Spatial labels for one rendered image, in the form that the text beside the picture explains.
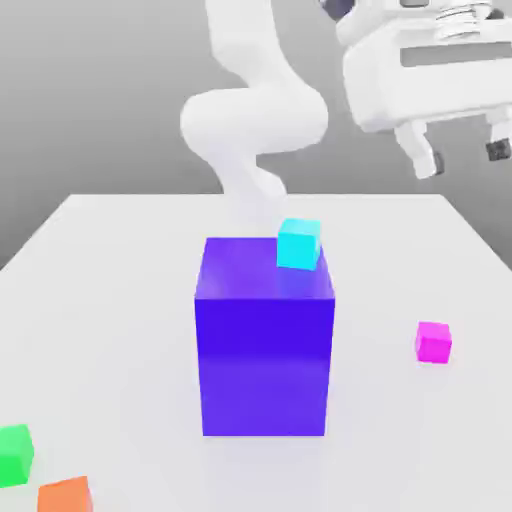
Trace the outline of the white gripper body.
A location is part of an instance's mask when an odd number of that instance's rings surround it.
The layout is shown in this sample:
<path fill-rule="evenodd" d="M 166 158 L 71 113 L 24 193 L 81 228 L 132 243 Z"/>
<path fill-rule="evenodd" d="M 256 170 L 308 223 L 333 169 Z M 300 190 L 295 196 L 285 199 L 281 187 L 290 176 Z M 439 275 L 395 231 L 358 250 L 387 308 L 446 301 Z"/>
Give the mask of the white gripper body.
<path fill-rule="evenodd" d="M 343 78 L 366 133 L 512 106 L 512 19 L 486 20 L 479 36 L 443 42 L 432 19 L 395 19 L 346 50 Z"/>

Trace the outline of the small orange cube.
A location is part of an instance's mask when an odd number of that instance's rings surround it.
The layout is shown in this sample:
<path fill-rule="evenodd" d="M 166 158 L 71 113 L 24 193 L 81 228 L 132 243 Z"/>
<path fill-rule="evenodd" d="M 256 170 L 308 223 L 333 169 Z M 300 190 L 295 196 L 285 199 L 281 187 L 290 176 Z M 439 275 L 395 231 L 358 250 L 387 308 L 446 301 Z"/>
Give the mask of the small orange cube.
<path fill-rule="evenodd" d="M 80 476 L 42 485 L 37 512 L 93 512 L 88 478 Z"/>

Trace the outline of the small green cube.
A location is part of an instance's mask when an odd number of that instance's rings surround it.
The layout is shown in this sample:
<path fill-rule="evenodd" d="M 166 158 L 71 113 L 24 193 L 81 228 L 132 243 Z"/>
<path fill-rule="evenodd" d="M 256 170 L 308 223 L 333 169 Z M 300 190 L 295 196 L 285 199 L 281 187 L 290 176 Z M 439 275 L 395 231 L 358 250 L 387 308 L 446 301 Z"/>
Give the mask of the small green cube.
<path fill-rule="evenodd" d="M 34 446 L 26 424 L 0 427 L 0 488 L 28 482 Z"/>

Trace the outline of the small cyan cube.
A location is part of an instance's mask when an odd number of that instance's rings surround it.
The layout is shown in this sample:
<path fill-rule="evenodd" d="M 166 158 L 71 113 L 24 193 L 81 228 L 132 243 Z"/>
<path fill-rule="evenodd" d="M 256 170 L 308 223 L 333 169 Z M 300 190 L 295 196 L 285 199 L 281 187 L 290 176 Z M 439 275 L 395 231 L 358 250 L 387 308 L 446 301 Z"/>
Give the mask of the small cyan cube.
<path fill-rule="evenodd" d="M 277 266 L 314 271 L 321 250 L 321 223 L 287 218 L 277 238 Z"/>

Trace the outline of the large blue box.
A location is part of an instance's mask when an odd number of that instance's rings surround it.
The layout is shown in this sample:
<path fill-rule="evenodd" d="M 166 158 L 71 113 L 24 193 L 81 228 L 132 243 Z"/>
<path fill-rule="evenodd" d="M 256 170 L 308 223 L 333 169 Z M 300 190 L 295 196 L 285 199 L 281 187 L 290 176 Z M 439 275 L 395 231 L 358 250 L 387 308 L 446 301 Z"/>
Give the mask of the large blue box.
<path fill-rule="evenodd" d="M 327 261 L 281 268 L 274 238 L 207 238 L 195 324 L 202 430 L 213 437 L 325 432 L 335 317 Z"/>

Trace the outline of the small magenta cube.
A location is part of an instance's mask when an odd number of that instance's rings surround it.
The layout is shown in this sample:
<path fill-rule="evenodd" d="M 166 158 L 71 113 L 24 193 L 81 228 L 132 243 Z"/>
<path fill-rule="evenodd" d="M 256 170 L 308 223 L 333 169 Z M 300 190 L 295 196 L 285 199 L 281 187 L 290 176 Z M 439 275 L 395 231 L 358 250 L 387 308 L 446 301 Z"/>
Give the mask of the small magenta cube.
<path fill-rule="evenodd" d="M 415 340 L 416 358 L 420 362 L 447 364 L 452 347 L 448 324 L 419 322 Z"/>

